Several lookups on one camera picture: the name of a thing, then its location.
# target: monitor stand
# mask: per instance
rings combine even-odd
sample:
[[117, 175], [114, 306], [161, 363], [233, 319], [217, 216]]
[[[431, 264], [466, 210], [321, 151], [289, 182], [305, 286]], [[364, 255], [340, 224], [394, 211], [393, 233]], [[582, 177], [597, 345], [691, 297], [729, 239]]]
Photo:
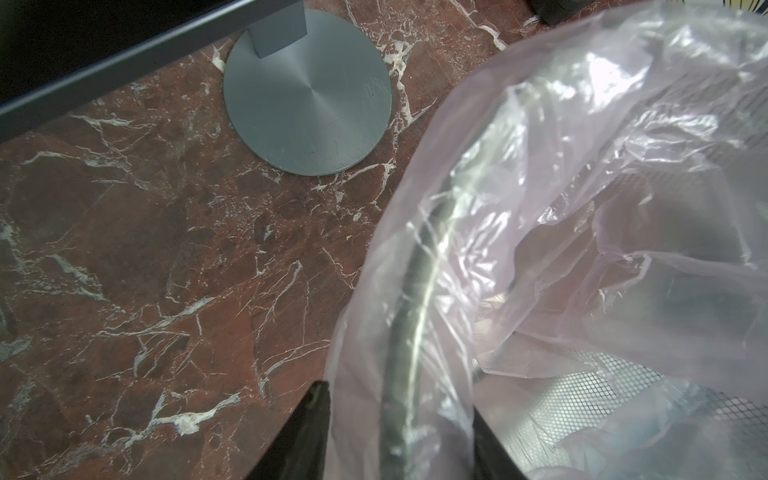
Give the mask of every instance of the monitor stand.
[[224, 103], [257, 156], [299, 175], [350, 168], [389, 124], [392, 87], [373, 43], [302, 2], [252, 24], [224, 69]]

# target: black monitor frame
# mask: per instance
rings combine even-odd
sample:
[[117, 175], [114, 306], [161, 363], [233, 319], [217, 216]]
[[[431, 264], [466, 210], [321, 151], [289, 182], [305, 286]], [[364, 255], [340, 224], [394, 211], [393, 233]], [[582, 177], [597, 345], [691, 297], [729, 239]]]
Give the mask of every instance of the black monitor frame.
[[0, 105], [0, 143], [267, 17], [296, 0], [236, 0]]

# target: red marble floor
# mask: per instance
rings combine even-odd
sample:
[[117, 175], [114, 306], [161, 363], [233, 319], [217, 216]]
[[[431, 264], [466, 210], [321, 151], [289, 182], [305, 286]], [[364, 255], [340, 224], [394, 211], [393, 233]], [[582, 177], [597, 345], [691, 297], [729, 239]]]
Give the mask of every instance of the red marble floor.
[[239, 141], [236, 35], [0, 145], [0, 478], [242, 478], [321, 378], [441, 100], [546, 29], [524, 0], [307, 6], [390, 70], [391, 126], [344, 174], [282, 174]]

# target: mesh trash bin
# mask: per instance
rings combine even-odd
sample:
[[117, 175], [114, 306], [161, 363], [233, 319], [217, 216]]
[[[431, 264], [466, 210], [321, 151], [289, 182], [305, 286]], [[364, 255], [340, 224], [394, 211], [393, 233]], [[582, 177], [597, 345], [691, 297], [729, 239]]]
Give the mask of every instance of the mesh trash bin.
[[640, 4], [429, 126], [329, 355], [327, 478], [768, 476], [768, 25]]

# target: pink plastic bag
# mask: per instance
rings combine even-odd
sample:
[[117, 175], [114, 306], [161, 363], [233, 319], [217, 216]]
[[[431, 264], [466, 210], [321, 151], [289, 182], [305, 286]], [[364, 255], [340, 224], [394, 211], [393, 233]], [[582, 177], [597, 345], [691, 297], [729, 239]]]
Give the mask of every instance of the pink plastic bag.
[[[474, 71], [429, 126], [339, 319], [327, 478], [469, 478], [474, 359], [568, 378], [606, 372], [611, 353], [680, 377], [694, 411], [704, 387], [768, 401], [766, 84], [762, 19], [664, 4]], [[642, 401], [664, 395], [639, 398], [632, 412], [664, 416]], [[606, 415], [629, 418], [620, 407]], [[570, 438], [607, 438], [589, 432]]]

